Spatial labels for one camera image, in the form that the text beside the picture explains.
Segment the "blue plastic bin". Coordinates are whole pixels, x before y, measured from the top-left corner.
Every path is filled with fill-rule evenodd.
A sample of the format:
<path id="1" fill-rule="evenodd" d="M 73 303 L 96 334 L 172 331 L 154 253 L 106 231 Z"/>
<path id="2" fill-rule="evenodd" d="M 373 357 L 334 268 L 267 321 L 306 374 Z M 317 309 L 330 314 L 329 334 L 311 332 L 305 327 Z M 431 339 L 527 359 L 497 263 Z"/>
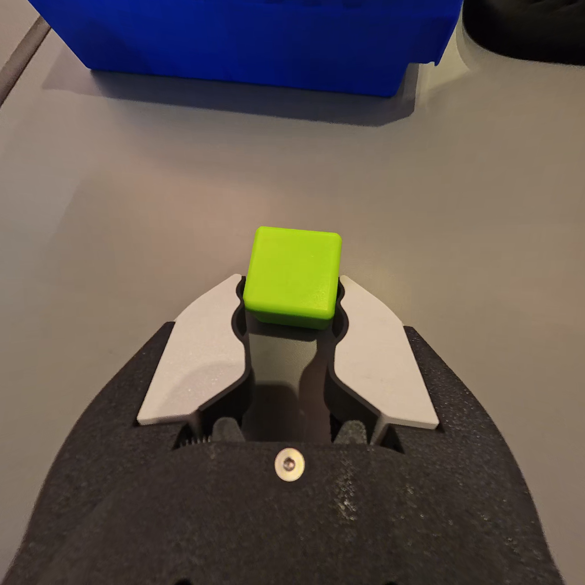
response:
<path id="1" fill-rule="evenodd" d="M 462 1 L 31 1 L 99 71 L 394 96 Z"/>

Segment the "green magnetic cube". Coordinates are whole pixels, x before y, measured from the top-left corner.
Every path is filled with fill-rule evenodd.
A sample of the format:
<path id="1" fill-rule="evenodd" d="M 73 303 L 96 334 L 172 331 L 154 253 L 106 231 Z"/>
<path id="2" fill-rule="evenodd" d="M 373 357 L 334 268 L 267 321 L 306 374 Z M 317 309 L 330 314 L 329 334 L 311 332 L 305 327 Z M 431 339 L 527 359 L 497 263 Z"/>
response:
<path id="1" fill-rule="evenodd" d="M 261 226 L 243 301 L 257 320 L 324 330 L 335 314 L 342 238 L 334 232 Z"/>

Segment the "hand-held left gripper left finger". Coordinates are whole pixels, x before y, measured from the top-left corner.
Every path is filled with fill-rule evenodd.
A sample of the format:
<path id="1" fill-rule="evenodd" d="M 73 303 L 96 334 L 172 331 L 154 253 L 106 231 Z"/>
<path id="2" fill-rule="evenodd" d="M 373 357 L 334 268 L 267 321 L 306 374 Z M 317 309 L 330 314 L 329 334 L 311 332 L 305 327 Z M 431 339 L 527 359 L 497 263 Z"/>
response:
<path id="1" fill-rule="evenodd" d="M 230 276 L 176 318 L 137 414 L 140 426 L 186 423 L 203 439 L 221 418 L 242 423 L 253 398 L 245 281 Z"/>

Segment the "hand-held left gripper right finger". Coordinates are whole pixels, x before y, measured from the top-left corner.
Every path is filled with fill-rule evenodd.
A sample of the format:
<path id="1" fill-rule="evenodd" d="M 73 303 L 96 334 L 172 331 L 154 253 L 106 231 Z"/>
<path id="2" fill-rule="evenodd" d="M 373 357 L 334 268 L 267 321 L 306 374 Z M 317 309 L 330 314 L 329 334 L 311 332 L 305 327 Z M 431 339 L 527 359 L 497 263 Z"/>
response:
<path id="1" fill-rule="evenodd" d="M 391 426 L 438 430 L 402 321 L 348 277 L 339 278 L 332 334 L 329 412 L 339 426 L 361 422 L 369 443 L 383 443 Z"/>

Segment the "black textured mat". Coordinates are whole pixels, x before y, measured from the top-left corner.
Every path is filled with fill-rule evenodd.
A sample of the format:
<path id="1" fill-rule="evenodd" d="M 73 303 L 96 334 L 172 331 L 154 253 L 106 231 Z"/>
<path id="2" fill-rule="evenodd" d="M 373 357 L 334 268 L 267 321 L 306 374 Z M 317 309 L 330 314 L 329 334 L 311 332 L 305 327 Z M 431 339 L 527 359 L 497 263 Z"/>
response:
<path id="1" fill-rule="evenodd" d="M 584 1 L 464 1 L 462 22 L 498 55 L 584 65 Z"/>

